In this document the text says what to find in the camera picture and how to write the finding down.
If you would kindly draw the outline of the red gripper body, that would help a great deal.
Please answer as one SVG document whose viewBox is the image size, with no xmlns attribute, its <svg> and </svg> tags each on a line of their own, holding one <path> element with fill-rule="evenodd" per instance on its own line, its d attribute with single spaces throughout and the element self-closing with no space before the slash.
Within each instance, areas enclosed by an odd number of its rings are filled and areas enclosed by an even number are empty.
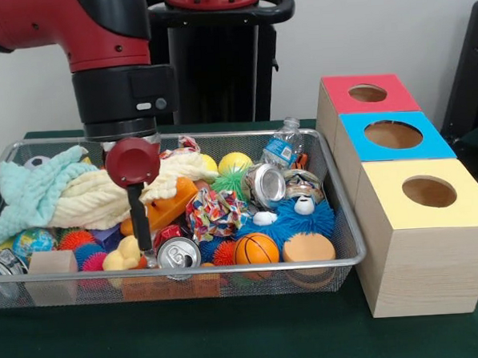
<svg viewBox="0 0 478 358">
<path fill-rule="evenodd" d="M 160 142 L 130 137 L 118 141 L 105 160 L 111 181 L 127 189 L 136 184 L 154 182 L 160 171 Z"/>
</svg>

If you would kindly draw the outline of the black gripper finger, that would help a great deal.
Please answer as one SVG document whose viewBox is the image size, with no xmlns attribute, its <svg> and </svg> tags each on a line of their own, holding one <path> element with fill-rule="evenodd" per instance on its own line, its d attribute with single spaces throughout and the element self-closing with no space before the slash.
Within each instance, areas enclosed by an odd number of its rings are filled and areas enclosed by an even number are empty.
<svg viewBox="0 0 478 358">
<path fill-rule="evenodd" d="M 151 230 L 148 223 L 145 205 L 140 199 L 143 184 L 132 184 L 127 187 L 127 198 L 131 207 L 131 222 L 135 238 L 139 244 L 140 251 L 152 249 Z"/>
</svg>

